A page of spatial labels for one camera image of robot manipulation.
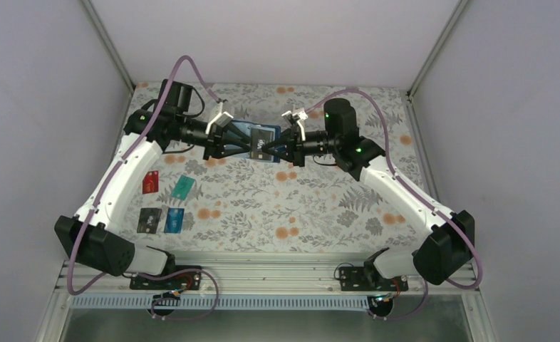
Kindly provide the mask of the blue credit card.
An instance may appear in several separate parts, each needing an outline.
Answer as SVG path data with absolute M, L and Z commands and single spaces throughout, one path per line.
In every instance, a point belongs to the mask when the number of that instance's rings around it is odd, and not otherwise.
M 169 208 L 165 220 L 164 233 L 179 234 L 182 231 L 182 223 L 185 210 L 183 208 Z

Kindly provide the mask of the black credit card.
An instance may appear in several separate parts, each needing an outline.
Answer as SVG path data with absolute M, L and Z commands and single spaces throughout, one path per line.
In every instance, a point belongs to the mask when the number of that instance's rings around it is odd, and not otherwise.
M 157 208 L 157 207 L 141 208 L 138 217 L 137 233 L 155 234 L 157 232 L 161 214 L 162 214 L 161 208 Z

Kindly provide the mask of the blue leather card holder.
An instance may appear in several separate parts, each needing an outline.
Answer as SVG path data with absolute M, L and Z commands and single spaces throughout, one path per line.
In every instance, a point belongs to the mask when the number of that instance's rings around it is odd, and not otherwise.
M 228 130 L 231 138 L 237 138 L 250 146 L 250 151 L 231 155 L 233 158 L 254 160 L 258 162 L 279 163 L 280 159 L 263 152 L 262 147 L 276 139 L 280 134 L 278 125 L 263 125 L 249 121 L 233 120 L 228 127 L 233 125 L 239 133 L 236 134 L 231 129 Z

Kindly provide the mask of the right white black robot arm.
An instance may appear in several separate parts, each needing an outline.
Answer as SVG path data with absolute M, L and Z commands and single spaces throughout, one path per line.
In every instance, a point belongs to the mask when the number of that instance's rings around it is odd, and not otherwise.
M 449 280 L 474 256 L 473 216 L 440 204 L 399 172 L 379 144 L 359 133 L 348 100 L 327 100 L 323 112 L 325 128 L 319 131 L 305 130 L 303 109 L 285 112 L 291 127 L 262 151 L 299 167 L 307 156 L 332 155 L 342 171 L 380 195 L 415 230 L 411 247 L 386 247 L 373 255 L 377 274 L 385 279 L 418 274 L 433 285 Z

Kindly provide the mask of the red credit card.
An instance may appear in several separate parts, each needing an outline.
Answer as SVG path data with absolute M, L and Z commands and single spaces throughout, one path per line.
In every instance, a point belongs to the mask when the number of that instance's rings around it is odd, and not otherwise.
M 149 171 L 142 180 L 142 194 L 152 194 L 159 191 L 159 171 Z

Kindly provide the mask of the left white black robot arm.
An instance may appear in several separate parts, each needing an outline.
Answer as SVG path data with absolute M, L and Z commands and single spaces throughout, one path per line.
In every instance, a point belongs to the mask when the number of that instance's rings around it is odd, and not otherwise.
M 187 112 L 193 91 L 164 80 L 159 96 L 129 116 L 115 158 L 92 195 L 73 216 L 58 218 L 54 231 L 75 263 L 112 276 L 170 270 L 170 253 L 120 236 L 131 196 L 171 142 L 203 147 L 205 159 L 229 156 L 229 145 L 250 149 L 245 135 L 230 134 L 234 109 L 227 101 L 218 100 L 208 121 Z

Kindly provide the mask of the teal green credit card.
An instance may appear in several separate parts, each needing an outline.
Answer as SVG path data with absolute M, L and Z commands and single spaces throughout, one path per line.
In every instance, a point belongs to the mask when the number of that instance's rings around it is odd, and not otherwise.
M 170 197 L 176 200 L 186 200 L 195 183 L 195 179 L 181 175 L 173 187 Z

